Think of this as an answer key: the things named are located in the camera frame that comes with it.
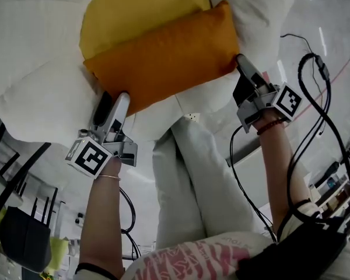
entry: hand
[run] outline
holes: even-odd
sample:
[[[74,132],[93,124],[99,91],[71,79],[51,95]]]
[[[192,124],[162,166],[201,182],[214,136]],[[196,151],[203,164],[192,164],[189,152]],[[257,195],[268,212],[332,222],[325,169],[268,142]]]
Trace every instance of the hand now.
[[[280,116],[275,109],[267,109],[263,111],[263,116],[261,119],[253,123],[253,127],[258,131],[267,124],[280,119]]]
[[[118,176],[121,171],[122,162],[119,157],[112,157],[105,165],[100,174],[109,176]]]

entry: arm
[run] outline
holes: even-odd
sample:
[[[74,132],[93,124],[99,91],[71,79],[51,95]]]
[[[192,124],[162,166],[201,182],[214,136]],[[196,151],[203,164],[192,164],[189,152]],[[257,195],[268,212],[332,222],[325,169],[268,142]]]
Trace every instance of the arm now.
[[[266,111],[264,117],[254,127],[259,130],[277,119],[275,112]],[[271,205],[274,229],[277,232],[289,211],[288,198],[286,196],[286,173],[293,153],[282,124],[265,131],[260,136],[260,142],[266,168],[268,198]],[[290,196],[294,204],[310,198],[309,190],[303,178],[299,176],[297,169],[293,172],[290,184]]]
[[[112,158],[101,174],[118,176],[119,159]],[[89,194],[80,241],[80,263],[96,265],[118,279],[122,277],[122,237],[119,216],[119,181],[98,177]]]

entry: black chair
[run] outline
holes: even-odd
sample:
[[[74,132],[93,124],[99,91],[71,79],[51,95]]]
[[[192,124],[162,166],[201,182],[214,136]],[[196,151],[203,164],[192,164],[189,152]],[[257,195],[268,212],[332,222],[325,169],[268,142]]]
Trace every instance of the black chair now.
[[[0,224],[0,242],[3,252],[8,258],[32,272],[43,272],[52,258],[49,225],[57,192],[56,188],[46,223],[44,220],[49,198],[45,202],[41,221],[34,217],[37,208],[36,198],[31,215],[10,206]]]
[[[4,124],[2,123],[0,125],[0,141],[4,135],[6,128]],[[13,178],[6,182],[2,175],[5,173],[5,171],[15,162],[15,160],[19,157],[17,153],[8,161],[7,164],[3,166],[3,168],[0,170],[0,179],[2,181],[6,182],[6,187],[3,190],[2,194],[0,195],[0,211],[4,207],[5,203],[7,202],[8,198],[11,196],[11,193],[17,189],[17,192],[23,193],[23,190],[25,189],[25,184],[23,184],[25,177],[30,170],[30,168],[36,163],[36,161],[42,156],[42,154],[51,146],[50,143],[44,143],[29,159],[28,161],[18,170],[18,172],[13,176]]]

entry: silver bracelet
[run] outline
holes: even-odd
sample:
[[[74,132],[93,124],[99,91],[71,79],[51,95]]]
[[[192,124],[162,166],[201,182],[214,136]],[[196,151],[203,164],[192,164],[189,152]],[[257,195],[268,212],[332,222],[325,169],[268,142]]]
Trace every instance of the silver bracelet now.
[[[121,180],[118,176],[111,176],[111,175],[105,175],[105,174],[101,174],[98,177],[108,177],[110,179],[115,179],[115,180],[118,180],[118,181]]]

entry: light gray pants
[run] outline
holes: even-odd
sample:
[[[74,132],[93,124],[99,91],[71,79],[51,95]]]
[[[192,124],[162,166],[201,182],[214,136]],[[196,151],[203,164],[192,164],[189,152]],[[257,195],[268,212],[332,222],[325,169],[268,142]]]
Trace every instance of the light gray pants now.
[[[160,205],[157,249],[226,232],[253,231],[252,210],[213,135],[178,120],[153,150]]]

